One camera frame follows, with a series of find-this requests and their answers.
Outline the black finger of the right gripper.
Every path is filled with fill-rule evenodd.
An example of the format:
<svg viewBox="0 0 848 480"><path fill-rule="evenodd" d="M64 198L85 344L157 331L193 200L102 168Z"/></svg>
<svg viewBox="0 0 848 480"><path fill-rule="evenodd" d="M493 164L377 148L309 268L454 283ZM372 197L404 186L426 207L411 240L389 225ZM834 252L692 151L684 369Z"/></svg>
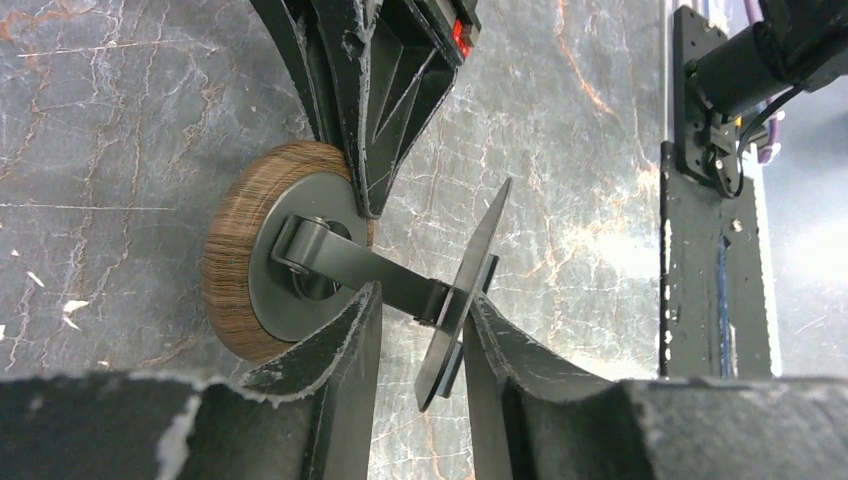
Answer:
<svg viewBox="0 0 848 480"><path fill-rule="evenodd" d="M294 82L319 142L342 149L343 134L329 59L308 0L252 0Z"/></svg>
<svg viewBox="0 0 848 480"><path fill-rule="evenodd" d="M317 138L342 151L361 216L379 218L399 168L453 87L481 24L474 1L313 1Z"/></svg>

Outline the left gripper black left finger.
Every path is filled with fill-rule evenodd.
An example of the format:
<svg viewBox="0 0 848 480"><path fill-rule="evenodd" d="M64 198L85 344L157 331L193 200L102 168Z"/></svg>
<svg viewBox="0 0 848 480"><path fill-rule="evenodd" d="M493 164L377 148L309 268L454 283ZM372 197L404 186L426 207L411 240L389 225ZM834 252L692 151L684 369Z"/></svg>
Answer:
<svg viewBox="0 0 848 480"><path fill-rule="evenodd" d="M5 479L364 479L382 291L250 371L130 370L1 383Z"/></svg>

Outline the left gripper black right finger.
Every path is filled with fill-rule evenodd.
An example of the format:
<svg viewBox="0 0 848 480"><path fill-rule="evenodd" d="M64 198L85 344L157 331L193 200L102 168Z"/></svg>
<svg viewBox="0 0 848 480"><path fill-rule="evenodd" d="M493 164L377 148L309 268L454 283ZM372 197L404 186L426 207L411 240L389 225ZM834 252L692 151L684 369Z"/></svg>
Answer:
<svg viewBox="0 0 848 480"><path fill-rule="evenodd" d="M480 479L843 479L847 383L609 381L475 299L464 331Z"/></svg>

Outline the grey stand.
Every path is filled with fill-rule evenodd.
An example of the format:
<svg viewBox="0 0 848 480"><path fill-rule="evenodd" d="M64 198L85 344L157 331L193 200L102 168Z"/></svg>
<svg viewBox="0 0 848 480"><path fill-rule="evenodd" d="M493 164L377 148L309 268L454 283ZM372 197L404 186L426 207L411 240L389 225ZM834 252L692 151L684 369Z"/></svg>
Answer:
<svg viewBox="0 0 848 480"><path fill-rule="evenodd" d="M491 245L511 192L505 182L472 234L453 281L427 278L371 248L352 176L335 147L298 141L254 160L212 221L202 260L209 323L241 359L267 361L304 340L370 282L383 301L433 329L415 380L418 408L453 388L460 332L497 259Z"/></svg>

